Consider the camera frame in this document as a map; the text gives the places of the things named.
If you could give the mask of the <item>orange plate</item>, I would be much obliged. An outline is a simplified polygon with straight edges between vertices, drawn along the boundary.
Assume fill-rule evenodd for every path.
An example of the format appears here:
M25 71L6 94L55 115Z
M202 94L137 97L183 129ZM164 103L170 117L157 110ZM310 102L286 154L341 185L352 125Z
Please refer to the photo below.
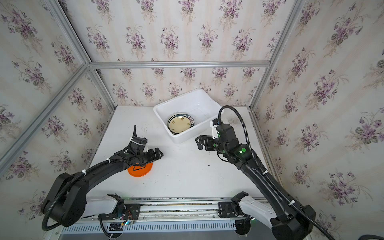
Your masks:
M152 170L152 167L153 167L153 163L150 163L150 164L145 165L144 167L132 166L132 167L128 168L127 171L129 173L129 175L131 175L132 177L141 178L141 177L147 175Z

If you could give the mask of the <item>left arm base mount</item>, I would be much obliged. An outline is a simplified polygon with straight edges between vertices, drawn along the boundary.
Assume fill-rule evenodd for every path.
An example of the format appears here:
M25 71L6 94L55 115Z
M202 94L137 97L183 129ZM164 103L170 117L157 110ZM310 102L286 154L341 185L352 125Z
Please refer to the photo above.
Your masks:
M107 200L114 201L114 207L109 213L101 213L98 215L98 221L100 223L102 232L106 235L109 240L116 240L123 233L123 227L132 225L135 220L139 219L140 204L125 204L125 200L116 194L107 194ZM103 220L116 220L122 221L120 224L110 224L106 227Z

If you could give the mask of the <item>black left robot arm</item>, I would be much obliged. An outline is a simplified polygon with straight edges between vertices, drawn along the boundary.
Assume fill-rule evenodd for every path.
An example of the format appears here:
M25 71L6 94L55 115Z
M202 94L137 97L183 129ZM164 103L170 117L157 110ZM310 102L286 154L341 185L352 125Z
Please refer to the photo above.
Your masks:
M116 195L103 197L105 205L108 201L114 204L110 209L100 211L92 207L87 194L115 174L129 168L141 170L164 156L159 148L147 149L147 144L146 138L138 137L137 132L133 131L129 144L105 161L72 175L59 175L41 206L41 213L44 215L42 230L47 232L59 226L69 227L81 218L111 214L114 210L121 212L123 203Z

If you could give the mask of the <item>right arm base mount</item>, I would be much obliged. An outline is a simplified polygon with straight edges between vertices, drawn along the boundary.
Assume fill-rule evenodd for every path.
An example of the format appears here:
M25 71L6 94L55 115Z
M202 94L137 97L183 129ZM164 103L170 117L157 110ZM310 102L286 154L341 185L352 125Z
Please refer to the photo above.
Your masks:
M249 194L246 192L240 192L235 195L230 202L219 202L219 218L243 218L242 220L235 221L235 232L240 236L247 235L251 230L251 220L250 215L246 215L240 208L240 201L245 197L248 197Z

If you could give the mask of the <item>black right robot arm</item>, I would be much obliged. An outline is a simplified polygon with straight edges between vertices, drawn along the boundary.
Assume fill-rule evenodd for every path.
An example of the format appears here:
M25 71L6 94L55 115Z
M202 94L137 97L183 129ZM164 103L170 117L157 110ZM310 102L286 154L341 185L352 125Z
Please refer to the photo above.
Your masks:
M222 112L232 110L240 120L246 142L241 144L234 128L222 121ZM316 211L309 205L295 200L270 174L261 159L252 149L246 124L240 113L231 106L223 106L218 117L211 122L212 135L196 137L199 150L216 152L223 162L234 165L246 175L259 189L270 204L257 203L253 198L241 192L232 198L232 210L235 215L251 218L267 226L277 240L303 240L314 228L329 240L334 237L316 222Z

